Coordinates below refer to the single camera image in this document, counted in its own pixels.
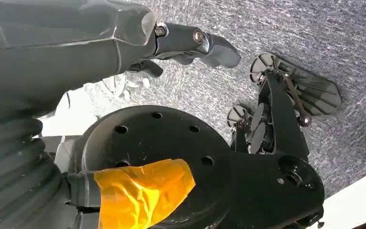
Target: orange tape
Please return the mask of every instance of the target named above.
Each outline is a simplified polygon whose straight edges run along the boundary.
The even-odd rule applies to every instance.
[[[94,173],[102,203],[99,229],[147,229],[168,217],[195,186],[182,159]]]

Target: white object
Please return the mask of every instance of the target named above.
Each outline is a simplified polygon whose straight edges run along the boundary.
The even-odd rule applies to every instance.
[[[151,86],[151,83],[149,82],[148,78],[143,78],[142,83],[143,83],[145,88],[149,88]]]
[[[129,91],[125,90],[125,91],[123,92],[123,94],[124,94],[124,99],[125,99],[125,100],[129,100],[129,99],[131,99],[131,95],[130,95],[130,92],[129,92]]]
[[[366,223],[366,176],[323,203],[323,229],[351,229]]]

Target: metal bolt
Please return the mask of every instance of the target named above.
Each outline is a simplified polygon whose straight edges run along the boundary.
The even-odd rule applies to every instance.
[[[264,81],[265,80],[265,75],[263,74],[263,73],[259,73],[259,75],[258,75],[258,77],[257,77],[257,79],[259,80],[259,81]]]
[[[203,32],[199,29],[193,31],[193,39],[197,44],[203,43]]]
[[[162,26],[158,26],[155,28],[155,35],[157,37],[163,37],[166,34],[165,28]]]

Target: small wheel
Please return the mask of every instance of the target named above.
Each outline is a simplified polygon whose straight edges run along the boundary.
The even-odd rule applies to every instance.
[[[253,83],[259,83],[263,81],[262,73],[267,68],[274,67],[273,59],[275,57],[276,57],[275,55],[268,52],[262,53],[259,56],[257,56],[257,58],[253,61],[253,64],[250,68],[250,80]]]
[[[245,116],[248,117],[248,121],[253,117],[253,112],[250,108],[243,105],[234,106],[228,113],[227,124],[229,127],[234,126],[236,123],[243,121]]]

